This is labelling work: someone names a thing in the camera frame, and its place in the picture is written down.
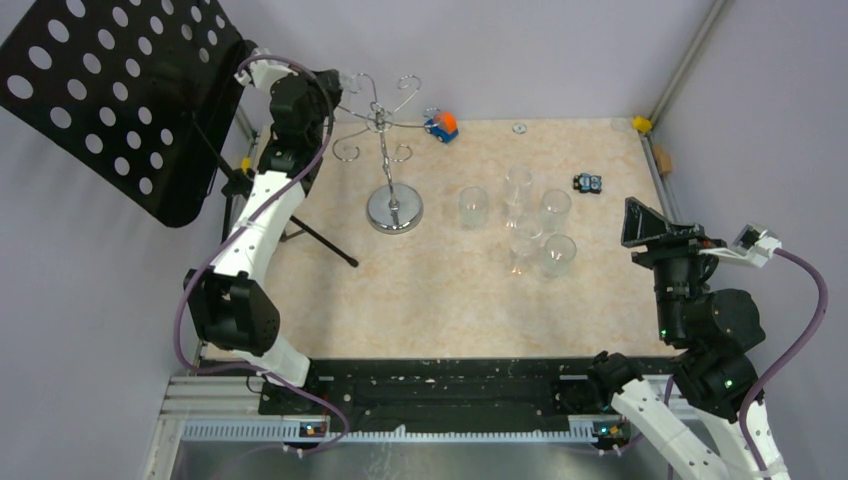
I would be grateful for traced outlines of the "wine glass removed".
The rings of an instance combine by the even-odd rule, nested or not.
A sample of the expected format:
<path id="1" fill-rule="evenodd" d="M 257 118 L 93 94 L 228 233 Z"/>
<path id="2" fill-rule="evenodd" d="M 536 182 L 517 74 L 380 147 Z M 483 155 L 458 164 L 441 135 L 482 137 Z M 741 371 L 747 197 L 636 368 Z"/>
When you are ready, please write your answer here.
<path id="1" fill-rule="evenodd" d="M 514 165 L 508 170 L 502 193 L 507 227 L 514 227 L 518 218 L 527 212 L 533 180 L 532 171 L 524 165 Z"/>
<path id="2" fill-rule="evenodd" d="M 544 233 L 557 232 L 572 208 L 570 195 L 561 189 L 547 190 L 539 203 L 538 219 Z"/>
<path id="3" fill-rule="evenodd" d="M 470 186 L 459 194 L 458 212 L 460 226 L 465 230 L 482 229 L 489 218 L 489 197 L 479 186 Z"/>

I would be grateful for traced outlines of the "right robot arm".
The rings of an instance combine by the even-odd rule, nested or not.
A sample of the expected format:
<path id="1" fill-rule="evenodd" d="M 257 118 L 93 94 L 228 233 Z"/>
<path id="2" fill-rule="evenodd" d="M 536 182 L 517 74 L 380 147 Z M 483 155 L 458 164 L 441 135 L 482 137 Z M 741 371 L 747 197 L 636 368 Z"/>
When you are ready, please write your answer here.
<path id="1" fill-rule="evenodd" d="M 764 389 L 747 353 L 766 338 L 759 310 L 743 290 L 713 291 L 720 261 L 761 267 L 780 241 L 748 224 L 732 244 L 697 224 L 677 224 L 634 197 L 625 200 L 621 243 L 635 264 L 652 271 L 659 337 L 678 350 L 671 378 L 716 444 L 708 448 L 662 398 L 636 363 L 598 354 L 586 397 L 600 412 L 624 416 L 684 479 L 786 479 L 768 429 Z"/>

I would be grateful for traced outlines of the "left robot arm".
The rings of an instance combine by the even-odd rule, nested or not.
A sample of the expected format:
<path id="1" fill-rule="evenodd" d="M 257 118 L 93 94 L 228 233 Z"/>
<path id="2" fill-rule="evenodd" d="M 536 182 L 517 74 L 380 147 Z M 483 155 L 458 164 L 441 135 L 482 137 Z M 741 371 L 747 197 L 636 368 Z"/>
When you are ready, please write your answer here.
<path id="1" fill-rule="evenodd" d="M 342 75 L 255 54 L 237 66 L 234 78 L 269 95 L 272 136 L 228 236 L 187 274 L 176 316 L 189 313 L 200 340 L 284 385 L 283 401 L 308 413 L 319 404 L 321 388 L 308 378 L 310 359 L 282 336 L 280 312 L 263 286 L 285 227 L 306 199 L 328 148 L 344 91 Z"/>

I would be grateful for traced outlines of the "chrome wine glass rack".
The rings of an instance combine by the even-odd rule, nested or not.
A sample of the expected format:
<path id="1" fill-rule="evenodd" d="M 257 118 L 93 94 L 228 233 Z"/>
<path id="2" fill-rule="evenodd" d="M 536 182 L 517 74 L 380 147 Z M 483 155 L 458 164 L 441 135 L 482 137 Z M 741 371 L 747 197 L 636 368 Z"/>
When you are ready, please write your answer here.
<path id="1" fill-rule="evenodd" d="M 403 126 L 394 119 L 394 115 L 415 98 L 421 90 L 422 81 L 418 76 L 412 74 L 400 77 L 397 81 L 397 89 L 406 91 L 408 95 L 399 105 L 387 107 L 379 100 L 374 79 L 366 73 L 357 74 L 362 86 L 360 93 L 365 90 L 366 85 L 370 86 L 369 111 L 360 114 L 343 105 L 339 105 L 338 108 L 362 120 L 364 126 L 353 134 L 334 140 L 331 151 L 337 160 L 349 163 L 360 157 L 360 149 L 352 143 L 353 138 L 366 133 L 373 133 L 377 136 L 381 167 L 386 183 L 375 189 L 369 196 L 365 207 L 366 218 L 370 226 L 379 233 L 387 235 L 403 234 L 418 226 L 424 215 L 424 204 L 421 195 L 415 188 L 394 180 L 392 165 L 411 159 L 413 150 L 409 145 L 400 143 L 394 151 L 390 151 L 387 133 L 393 128 Z"/>

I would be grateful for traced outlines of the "small wooden block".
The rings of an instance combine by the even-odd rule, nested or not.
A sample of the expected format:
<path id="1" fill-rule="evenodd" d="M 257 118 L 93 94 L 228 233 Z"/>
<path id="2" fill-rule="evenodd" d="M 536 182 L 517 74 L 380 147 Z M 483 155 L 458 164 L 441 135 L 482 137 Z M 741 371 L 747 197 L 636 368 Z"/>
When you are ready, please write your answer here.
<path id="1" fill-rule="evenodd" d="M 657 172 L 660 176 L 666 176 L 673 170 L 671 155 L 660 145 L 652 147 L 652 154 L 656 163 Z"/>

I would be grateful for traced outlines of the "yellow corner piece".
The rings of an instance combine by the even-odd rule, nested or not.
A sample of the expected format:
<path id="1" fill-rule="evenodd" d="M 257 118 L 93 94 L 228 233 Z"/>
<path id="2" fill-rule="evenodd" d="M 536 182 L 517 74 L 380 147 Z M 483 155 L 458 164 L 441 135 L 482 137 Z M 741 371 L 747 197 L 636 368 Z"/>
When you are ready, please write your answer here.
<path id="1" fill-rule="evenodd" d="M 653 123 L 643 116 L 633 117 L 631 120 L 631 126 L 633 129 L 641 133 L 647 133 L 653 129 Z"/>

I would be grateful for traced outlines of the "orange blue toy car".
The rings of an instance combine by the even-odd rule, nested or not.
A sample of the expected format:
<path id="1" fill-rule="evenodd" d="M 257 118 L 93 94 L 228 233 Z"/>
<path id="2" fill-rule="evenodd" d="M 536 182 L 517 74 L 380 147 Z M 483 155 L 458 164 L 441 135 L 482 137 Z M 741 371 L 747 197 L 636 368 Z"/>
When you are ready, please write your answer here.
<path id="1" fill-rule="evenodd" d="M 450 112 L 440 112 L 428 119 L 424 130 L 441 143 L 452 142 L 459 134 L 456 118 Z"/>

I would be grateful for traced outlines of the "black perforated music stand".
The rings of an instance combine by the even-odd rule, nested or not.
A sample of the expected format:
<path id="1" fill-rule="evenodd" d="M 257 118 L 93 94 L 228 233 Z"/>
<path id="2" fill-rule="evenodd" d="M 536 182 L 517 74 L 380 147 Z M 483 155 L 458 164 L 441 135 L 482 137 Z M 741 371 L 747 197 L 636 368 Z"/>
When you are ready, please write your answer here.
<path id="1" fill-rule="evenodd" d="M 1 46 L 1 104 L 165 226 L 198 216 L 256 49 L 217 1 L 37 1 Z"/>

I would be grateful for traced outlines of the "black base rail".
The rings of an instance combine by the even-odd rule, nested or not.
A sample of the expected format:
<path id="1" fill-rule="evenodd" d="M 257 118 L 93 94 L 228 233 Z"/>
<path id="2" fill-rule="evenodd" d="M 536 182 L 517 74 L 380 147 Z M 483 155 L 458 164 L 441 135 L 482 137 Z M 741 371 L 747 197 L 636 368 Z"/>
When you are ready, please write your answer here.
<path id="1" fill-rule="evenodd" d="M 586 377 L 589 357 L 518 359 L 318 359 L 304 398 L 257 378 L 263 416 L 311 415 L 311 439 L 339 432 L 346 440 L 541 441 L 622 448 L 634 427 L 600 406 Z"/>

